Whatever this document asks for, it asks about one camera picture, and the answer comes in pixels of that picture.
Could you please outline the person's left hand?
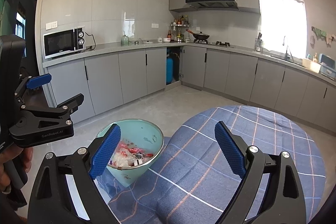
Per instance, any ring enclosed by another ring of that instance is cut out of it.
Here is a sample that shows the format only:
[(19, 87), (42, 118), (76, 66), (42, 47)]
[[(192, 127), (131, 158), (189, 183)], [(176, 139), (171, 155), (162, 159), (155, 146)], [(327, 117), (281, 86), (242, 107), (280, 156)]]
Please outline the person's left hand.
[(8, 193), (10, 185), (17, 190), (23, 188), (32, 158), (33, 148), (20, 148), (15, 144), (1, 153), (1, 192)]

